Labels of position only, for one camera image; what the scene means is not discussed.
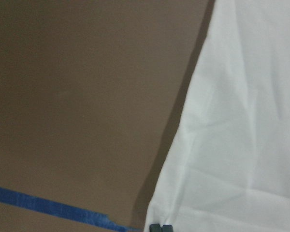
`brown cardboard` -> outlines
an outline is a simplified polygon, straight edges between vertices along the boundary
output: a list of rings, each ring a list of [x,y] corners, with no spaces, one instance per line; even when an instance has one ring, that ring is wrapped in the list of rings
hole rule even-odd
[[[0,187],[142,228],[213,1],[1,1]],[[0,232],[106,231],[0,203]]]

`blue painter's tape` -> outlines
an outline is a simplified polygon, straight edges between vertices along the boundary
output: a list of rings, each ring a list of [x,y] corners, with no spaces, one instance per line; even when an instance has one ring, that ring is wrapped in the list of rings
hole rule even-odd
[[[115,224],[108,219],[106,214],[49,201],[5,188],[0,188],[0,202],[117,232],[138,231]]]

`blue tape strip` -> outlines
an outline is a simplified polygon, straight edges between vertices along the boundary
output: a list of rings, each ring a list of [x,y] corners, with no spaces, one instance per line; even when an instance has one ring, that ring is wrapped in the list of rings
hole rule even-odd
[[[49,201],[5,188],[0,188],[0,202],[117,232],[138,231],[115,224],[108,219],[106,214]]]

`white sheet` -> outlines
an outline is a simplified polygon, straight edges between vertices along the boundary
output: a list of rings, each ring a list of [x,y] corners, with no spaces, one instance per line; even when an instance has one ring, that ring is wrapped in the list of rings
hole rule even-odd
[[[290,232],[290,0],[216,1],[153,223]]]

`white fabric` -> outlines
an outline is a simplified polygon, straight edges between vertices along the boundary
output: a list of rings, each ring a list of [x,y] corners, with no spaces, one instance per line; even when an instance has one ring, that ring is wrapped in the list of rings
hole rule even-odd
[[[153,223],[290,232],[290,0],[216,0]]]

